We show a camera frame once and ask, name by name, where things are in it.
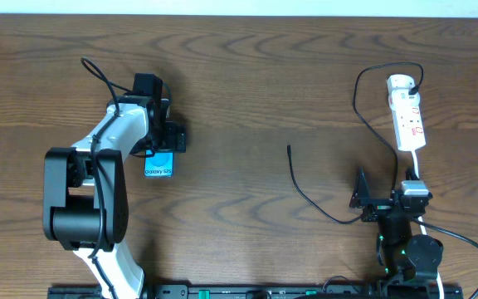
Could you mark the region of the blue Galaxy smartphone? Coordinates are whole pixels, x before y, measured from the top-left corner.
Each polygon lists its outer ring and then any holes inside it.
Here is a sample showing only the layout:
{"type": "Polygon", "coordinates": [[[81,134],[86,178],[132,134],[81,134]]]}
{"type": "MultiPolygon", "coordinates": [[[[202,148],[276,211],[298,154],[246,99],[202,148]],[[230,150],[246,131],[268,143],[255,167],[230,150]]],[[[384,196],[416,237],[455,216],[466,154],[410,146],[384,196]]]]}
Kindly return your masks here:
{"type": "Polygon", "coordinates": [[[144,159],[144,176],[168,178],[173,176],[173,153],[156,153],[144,159]]]}

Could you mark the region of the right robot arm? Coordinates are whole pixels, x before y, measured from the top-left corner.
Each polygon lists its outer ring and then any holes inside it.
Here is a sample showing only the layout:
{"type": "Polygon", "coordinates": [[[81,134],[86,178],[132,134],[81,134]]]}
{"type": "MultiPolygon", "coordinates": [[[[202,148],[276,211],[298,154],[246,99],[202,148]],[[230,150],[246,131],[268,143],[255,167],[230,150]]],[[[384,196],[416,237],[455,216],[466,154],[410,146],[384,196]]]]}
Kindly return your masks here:
{"type": "Polygon", "coordinates": [[[432,194],[411,169],[406,171],[402,187],[388,199],[370,195],[364,172],[356,174],[351,208],[362,210],[360,220],[378,225],[376,242],[379,264],[386,277],[376,283],[382,297],[429,292],[437,279],[442,260],[442,243],[425,234],[414,234],[411,222],[425,213],[432,194]]]}

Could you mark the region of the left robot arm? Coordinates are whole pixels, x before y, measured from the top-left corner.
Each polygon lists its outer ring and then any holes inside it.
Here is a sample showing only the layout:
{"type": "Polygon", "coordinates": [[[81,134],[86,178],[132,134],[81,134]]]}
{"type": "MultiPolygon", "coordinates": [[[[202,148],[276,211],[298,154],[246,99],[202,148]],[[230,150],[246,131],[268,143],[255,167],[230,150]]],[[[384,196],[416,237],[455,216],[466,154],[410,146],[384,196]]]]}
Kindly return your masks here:
{"type": "Polygon", "coordinates": [[[43,232],[85,262],[96,287],[50,287],[50,298],[153,298],[155,287],[124,240],[129,224],[124,162],[183,153],[186,130],[168,118],[163,81],[138,73],[113,95],[105,117],[82,140],[44,160],[43,232]]]}

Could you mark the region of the white power strip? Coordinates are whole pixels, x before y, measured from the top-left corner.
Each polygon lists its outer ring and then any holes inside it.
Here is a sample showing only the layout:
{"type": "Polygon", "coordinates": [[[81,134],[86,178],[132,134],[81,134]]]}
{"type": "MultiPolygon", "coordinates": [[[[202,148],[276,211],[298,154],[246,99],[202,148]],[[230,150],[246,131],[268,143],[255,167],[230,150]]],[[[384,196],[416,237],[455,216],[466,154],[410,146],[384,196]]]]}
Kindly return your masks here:
{"type": "Polygon", "coordinates": [[[394,74],[387,79],[388,104],[392,111],[397,148],[400,151],[415,151],[426,145],[420,95],[409,92],[415,87],[413,78],[394,74]]]}

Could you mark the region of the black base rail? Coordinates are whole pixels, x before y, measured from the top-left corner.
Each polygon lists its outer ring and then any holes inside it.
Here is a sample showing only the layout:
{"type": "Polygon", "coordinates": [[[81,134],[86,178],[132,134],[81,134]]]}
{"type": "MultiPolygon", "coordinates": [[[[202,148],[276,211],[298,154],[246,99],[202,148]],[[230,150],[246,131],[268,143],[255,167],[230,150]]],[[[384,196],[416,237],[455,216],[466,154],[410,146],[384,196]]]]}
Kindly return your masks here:
{"type": "MultiPolygon", "coordinates": [[[[50,287],[46,298],[106,298],[100,287],[50,287]]],[[[437,287],[427,293],[425,287],[391,287],[388,297],[379,292],[352,287],[349,284],[335,283],[322,287],[188,287],[186,285],[155,285],[144,287],[140,298],[155,299],[286,299],[286,298],[439,298],[437,287]]],[[[464,298],[461,287],[444,287],[444,298],[464,298]]]]}

